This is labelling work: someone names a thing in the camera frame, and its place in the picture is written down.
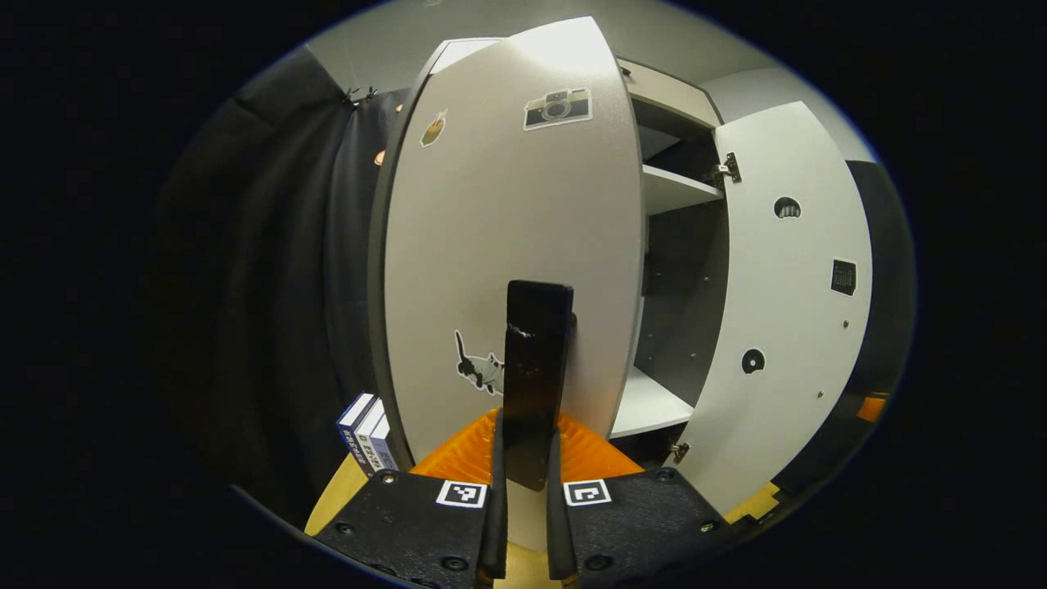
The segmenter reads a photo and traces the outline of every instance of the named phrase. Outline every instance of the orange object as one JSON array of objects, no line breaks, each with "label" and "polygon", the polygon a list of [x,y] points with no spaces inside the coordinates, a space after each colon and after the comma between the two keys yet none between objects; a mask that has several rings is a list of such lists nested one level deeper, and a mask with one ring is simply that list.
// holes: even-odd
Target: orange object
[{"label": "orange object", "polygon": [[879,413],[884,411],[887,400],[883,398],[865,398],[862,409],[857,410],[857,416],[870,424],[875,423]]},{"label": "orange object", "polygon": [[[411,473],[471,483],[491,483],[491,440],[498,410],[484,414],[422,460]],[[560,413],[560,478],[562,482],[605,479],[643,472],[607,440]]]}]

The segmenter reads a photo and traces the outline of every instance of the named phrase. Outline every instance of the black phone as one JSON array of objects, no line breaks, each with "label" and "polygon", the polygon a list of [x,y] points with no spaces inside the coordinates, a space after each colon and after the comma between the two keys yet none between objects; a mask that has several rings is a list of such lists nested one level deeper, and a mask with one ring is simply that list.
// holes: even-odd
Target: black phone
[{"label": "black phone", "polygon": [[565,284],[509,282],[502,411],[506,477],[534,491],[545,486],[575,327],[573,304],[574,289]]}]

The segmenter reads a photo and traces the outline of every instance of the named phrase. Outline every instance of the open cabinet door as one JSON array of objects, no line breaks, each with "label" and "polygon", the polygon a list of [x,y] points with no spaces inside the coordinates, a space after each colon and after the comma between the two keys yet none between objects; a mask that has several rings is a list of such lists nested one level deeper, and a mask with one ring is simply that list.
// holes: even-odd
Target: open cabinet door
[{"label": "open cabinet door", "polygon": [[721,160],[734,154],[740,179],[723,178],[723,318],[677,468],[726,514],[828,416],[862,345],[873,276],[854,180],[804,104],[728,122],[714,136]]},{"label": "open cabinet door", "polygon": [[507,286],[521,278],[574,288],[561,410],[606,436],[633,342],[645,217],[629,96],[596,23],[480,48],[429,75],[404,114],[372,229],[384,244],[384,338],[373,331],[373,346],[387,353],[394,430],[417,462],[500,407]]}]

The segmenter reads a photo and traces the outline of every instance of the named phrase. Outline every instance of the white wall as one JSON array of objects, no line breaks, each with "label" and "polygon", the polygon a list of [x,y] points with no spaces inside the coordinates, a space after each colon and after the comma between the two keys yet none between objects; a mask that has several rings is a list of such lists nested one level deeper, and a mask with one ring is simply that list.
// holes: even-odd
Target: white wall
[{"label": "white wall", "polygon": [[592,16],[611,51],[696,83],[777,65],[718,24],[654,0],[394,0],[308,42],[348,89],[406,88],[446,39],[509,37],[559,20]]},{"label": "white wall", "polygon": [[802,100],[822,122],[846,159],[876,161],[847,116],[817,88],[781,67],[731,73],[698,84],[712,96],[725,122],[771,107]]}]

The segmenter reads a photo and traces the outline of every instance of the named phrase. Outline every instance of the book spine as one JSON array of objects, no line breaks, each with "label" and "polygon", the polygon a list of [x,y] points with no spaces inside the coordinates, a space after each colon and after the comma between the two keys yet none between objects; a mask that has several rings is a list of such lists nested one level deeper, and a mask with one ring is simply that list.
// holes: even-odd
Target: book spine
[{"label": "book spine", "polygon": [[371,462],[367,457],[363,455],[363,450],[360,448],[359,440],[356,439],[356,435],[353,433],[353,429],[348,426],[338,426],[338,431],[341,432],[341,437],[346,440],[346,447],[349,448],[349,452],[356,459],[356,463],[360,466],[360,470],[363,474],[371,476],[375,474],[375,470],[371,467]]},{"label": "book spine", "polygon": [[357,440],[360,443],[360,450],[363,451],[363,456],[366,457],[367,462],[371,463],[371,472],[367,476],[374,475],[376,472],[382,470],[382,462],[378,459],[378,453],[375,452],[375,445],[371,441],[371,436],[366,434],[357,434]]},{"label": "book spine", "polygon": [[371,444],[375,447],[375,452],[378,454],[378,459],[382,463],[383,469],[389,469],[391,471],[399,471],[400,469],[396,466],[396,461],[393,460],[393,455],[389,454],[389,445],[382,439],[372,439]]}]

